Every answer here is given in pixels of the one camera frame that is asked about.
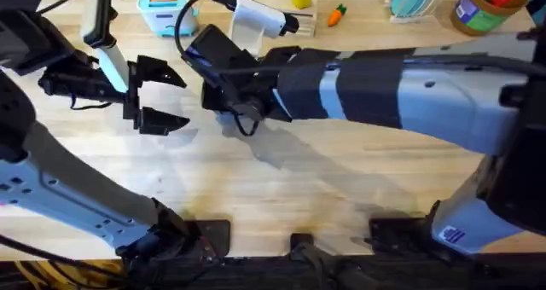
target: orange carrot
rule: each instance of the orange carrot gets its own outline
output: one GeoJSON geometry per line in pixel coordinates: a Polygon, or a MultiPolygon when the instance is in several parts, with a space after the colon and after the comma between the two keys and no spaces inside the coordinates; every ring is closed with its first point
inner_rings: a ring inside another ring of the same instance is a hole
{"type": "Polygon", "coordinates": [[[328,26],[335,26],[340,22],[341,17],[345,14],[347,11],[347,7],[344,7],[343,4],[340,4],[330,15],[330,18],[328,18],[328,26]]]}

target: sticker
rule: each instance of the sticker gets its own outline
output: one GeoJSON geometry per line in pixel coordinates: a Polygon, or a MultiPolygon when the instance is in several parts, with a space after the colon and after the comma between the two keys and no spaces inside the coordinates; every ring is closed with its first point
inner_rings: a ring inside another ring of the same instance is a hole
{"type": "Polygon", "coordinates": [[[497,16],[479,9],[472,0],[459,0],[455,8],[463,24],[476,31],[490,31],[500,26],[508,16],[497,16]]]}
{"type": "Polygon", "coordinates": [[[446,242],[449,242],[451,244],[455,244],[457,243],[463,236],[465,235],[465,233],[460,230],[460,229],[457,229],[453,226],[446,226],[444,228],[444,230],[442,230],[440,232],[440,239],[446,241],[446,242]]]}

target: blue sticker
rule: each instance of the blue sticker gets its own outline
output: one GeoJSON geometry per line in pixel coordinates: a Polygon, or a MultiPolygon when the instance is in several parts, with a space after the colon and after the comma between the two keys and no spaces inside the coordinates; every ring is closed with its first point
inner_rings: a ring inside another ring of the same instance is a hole
{"type": "Polygon", "coordinates": [[[457,229],[457,228],[452,227],[452,226],[446,226],[444,228],[444,230],[442,230],[442,232],[440,233],[440,238],[442,238],[442,240],[444,240],[446,242],[449,242],[451,244],[455,244],[464,235],[465,235],[465,233],[462,230],[457,229]]]}
{"type": "Polygon", "coordinates": [[[472,0],[459,0],[455,11],[462,23],[466,24],[479,12],[479,8],[472,0]]]}

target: blue toy toaster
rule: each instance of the blue toy toaster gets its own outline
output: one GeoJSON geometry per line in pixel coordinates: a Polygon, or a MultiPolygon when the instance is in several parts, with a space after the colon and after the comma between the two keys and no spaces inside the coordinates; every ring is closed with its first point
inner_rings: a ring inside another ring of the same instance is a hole
{"type": "MultiPolygon", "coordinates": [[[[144,20],[160,37],[174,37],[174,25],[188,0],[138,0],[144,20]]],[[[180,35],[190,36],[197,31],[197,9],[191,8],[182,19],[180,35]]]]}

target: wooden table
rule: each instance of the wooden table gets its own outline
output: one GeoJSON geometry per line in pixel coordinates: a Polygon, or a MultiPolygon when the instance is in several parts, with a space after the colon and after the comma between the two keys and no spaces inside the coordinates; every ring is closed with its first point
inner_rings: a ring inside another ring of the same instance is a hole
{"type": "MultiPolygon", "coordinates": [[[[55,0],[43,0],[42,6],[55,0]]],[[[300,45],[360,50],[452,44],[470,38],[448,20],[456,0],[441,0],[436,19],[422,24],[387,21],[383,0],[318,0],[314,38],[266,39],[263,50],[300,45]],[[347,15],[325,26],[339,3],[347,15]]],[[[450,197],[475,170],[481,156],[411,132],[337,120],[284,124],[267,120],[254,137],[241,136],[228,120],[200,108],[200,82],[179,59],[171,39],[157,38],[137,10],[137,0],[113,0],[119,17],[111,32],[125,57],[150,55],[169,61],[189,87],[145,84],[142,104],[192,119],[168,137],[140,136],[121,118],[121,107],[71,112],[69,100],[38,88],[39,73],[9,75],[32,98],[38,118],[74,154],[113,180],[155,197],[184,216],[229,218],[231,256],[274,256],[288,251],[288,237],[312,232],[320,247],[344,254],[370,253],[362,243],[372,216],[427,213],[435,200],[450,197]]],[[[197,4],[202,25],[228,29],[230,12],[208,0],[197,4]]],[[[72,0],[47,17],[76,46],[82,0],[72,0]]],[[[521,11],[499,31],[531,27],[521,11]]],[[[190,39],[183,41],[188,45],[190,39]]],[[[0,207],[0,233],[72,258],[112,258],[102,240],[13,206],[0,207]]],[[[523,234],[487,252],[546,252],[546,240],[523,234]]],[[[1,259],[29,259],[0,247],[1,259]]]]}

